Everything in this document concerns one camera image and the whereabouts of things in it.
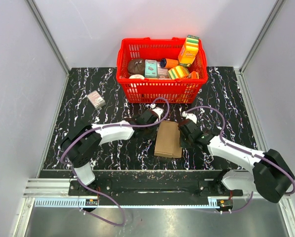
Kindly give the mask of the brown cardboard box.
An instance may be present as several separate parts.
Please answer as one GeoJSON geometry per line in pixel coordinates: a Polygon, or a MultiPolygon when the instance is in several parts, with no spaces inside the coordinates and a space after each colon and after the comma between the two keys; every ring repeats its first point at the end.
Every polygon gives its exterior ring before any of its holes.
{"type": "Polygon", "coordinates": [[[162,121],[158,128],[154,155],[164,158],[181,158],[180,131],[178,124],[172,121],[162,121]]]}

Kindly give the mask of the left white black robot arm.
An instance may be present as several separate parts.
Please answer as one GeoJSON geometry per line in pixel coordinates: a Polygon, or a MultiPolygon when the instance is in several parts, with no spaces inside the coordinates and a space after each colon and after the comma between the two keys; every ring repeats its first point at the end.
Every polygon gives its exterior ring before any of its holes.
{"type": "Polygon", "coordinates": [[[153,139],[158,125],[149,125],[158,122],[163,112],[163,109],[156,107],[147,109],[140,116],[111,123],[108,127],[104,124],[90,125],[84,122],[74,127],[62,140],[60,148],[63,152],[69,149],[66,157],[81,180],[79,189],[85,195],[92,195],[96,191],[97,184],[90,160],[98,146],[118,140],[153,139]]]}

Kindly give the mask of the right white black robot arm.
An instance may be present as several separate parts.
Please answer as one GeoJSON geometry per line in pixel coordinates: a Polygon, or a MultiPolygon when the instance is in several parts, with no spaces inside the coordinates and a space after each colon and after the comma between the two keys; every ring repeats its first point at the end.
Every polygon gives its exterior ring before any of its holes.
{"type": "Polygon", "coordinates": [[[249,149],[220,137],[218,132],[203,132],[191,119],[178,125],[180,143],[184,148],[197,147],[202,152],[224,158],[244,171],[224,171],[214,183],[214,190],[224,196],[233,190],[257,192],[264,199],[278,203],[295,180],[281,154],[249,149]]]}

